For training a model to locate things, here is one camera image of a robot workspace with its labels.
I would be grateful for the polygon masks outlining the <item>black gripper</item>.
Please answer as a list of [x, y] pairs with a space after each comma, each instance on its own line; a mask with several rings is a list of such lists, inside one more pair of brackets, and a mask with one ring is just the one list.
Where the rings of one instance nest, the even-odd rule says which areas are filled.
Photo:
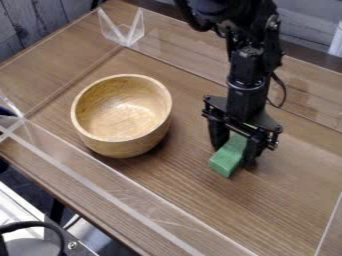
[[208, 121], [210, 141], [215, 151], [230, 139], [230, 132], [247, 139], [243, 152], [243, 166], [255, 163], [265, 149], [278, 147], [282, 125], [266, 112], [270, 79], [258, 79], [254, 83], [229, 80], [226, 97], [206, 95], [202, 116]]

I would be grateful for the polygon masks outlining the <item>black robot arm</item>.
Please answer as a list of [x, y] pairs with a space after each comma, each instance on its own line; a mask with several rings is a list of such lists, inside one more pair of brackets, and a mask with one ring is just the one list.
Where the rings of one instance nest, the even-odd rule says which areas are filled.
[[211, 144], [221, 148], [230, 134], [246, 138], [242, 163], [274, 150], [282, 125], [269, 116], [271, 83], [282, 80], [281, 18], [273, 0], [174, 0], [184, 21], [198, 32], [214, 31], [226, 40], [230, 71], [227, 95], [203, 98]]

